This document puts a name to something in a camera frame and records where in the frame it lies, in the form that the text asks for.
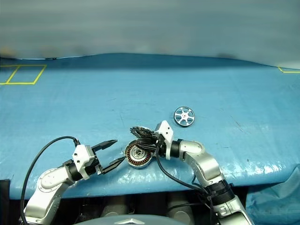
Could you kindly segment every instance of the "black cable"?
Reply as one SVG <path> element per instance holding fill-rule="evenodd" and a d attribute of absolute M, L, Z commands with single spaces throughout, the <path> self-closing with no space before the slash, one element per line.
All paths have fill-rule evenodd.
<path fill-rule="evenodd" d="M 196 206 L 196 205 L 203 205 L 202 202 L 196 202 L 196 203 L 185 203 L 185 204 L 179 204 L 179 205 L 174 205 L 170 208 L 167 209 L 167 212 L 175 209 L 175 208 L 179 208 L 179 207 L 184 207 L 184 206 Z"/>
<path fill-rule="evenodd" d="M 203 189 L 202 189 L 202 188 L 196 187 L 196 186 L 194 186 L 194 185 L 187 184 L 187 183 L 185 183 L 185 182 L 183 182 L 183 181 L 177 179 L 176 177 L 172 176 L 171 174 L 169 174 L 169 173 L 163 168 L 163 166 L 162 166 L 161 163 L 160 163 L 158 151 L 159 151 L 159 145 L 158 145 L 158 146 L 156 147 L 156 149 L 155 149 L 155 154 L 156 154 L 156 156 L 157 156 L 156 159 L 157 159 L 157 163 L 158 163 L 158 166 L 159 166 L 160 170 L 161 170 L 167 177 L 169 177 L 169 178 L 172 179 L 173 181 L 175 181 L 175 182 L 177 182 L 177 183 L 179 183 L 179 184 L 181 184 L 181 185 L 183 185 L 183 186 L 186 186 L 186 187 L 191 188 L 191 189 L 193 189 L 193 190 L 199 191 L 199 192 L 201 192 L 202 194 L 205 194 L 205 192 L 203 193 Z"/>
<path fill-rule="evenodd" d="M 39 151 L 39 153 L 36 155 L 36 157 L 34 158 L 34 160 L 32 161 L 28 171 L 27 171 L 27 174 L 26 174 L 26 177 L 25 177 L 25 180 L 24 180 L 24 184 L 23 184 L 23 188 L 22 188 L 22 193 L 21 193 L 21 201 L 20 201 L 20 216 L 21 216 L 21 219 L 23 221 L 23 224 L 24 225 L 28 225 L 27 221 L 26 221 L 26 218 L 25 218 L 25 215 L 24 215 L 24 199 L 25 199 L 25 191 L 26 191 L 26 187 L 27 187 L 27 182 L 28 182 L 28 179 L 29 179 L 29 176 L 30 176 L 30 173 L 35 165 L 35 163 L 37 162 L 38 158 L 41 156 L 41 154 L 50 146 L 52 145 L 54 142 L 57 142 L 59 140 L 62 140 L 62 139 L 72 139 L 75 146 L 80 144 L 79 141 L 72 137 L 72 136 L 64 136 L 64 137 L 59 137 L 59 138 L 56 138 L 52 141 L 50 141 L 47 145 L 45 145 L 41 151 Z"/>

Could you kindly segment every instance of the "white backdrop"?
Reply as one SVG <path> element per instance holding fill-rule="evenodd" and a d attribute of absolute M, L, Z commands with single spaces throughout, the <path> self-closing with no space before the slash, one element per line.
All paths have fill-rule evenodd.
<path fill-rule="evenodd" d="M 300 69 L 299 0 L 0 0 L 0 55 L 154 53 Z"/>

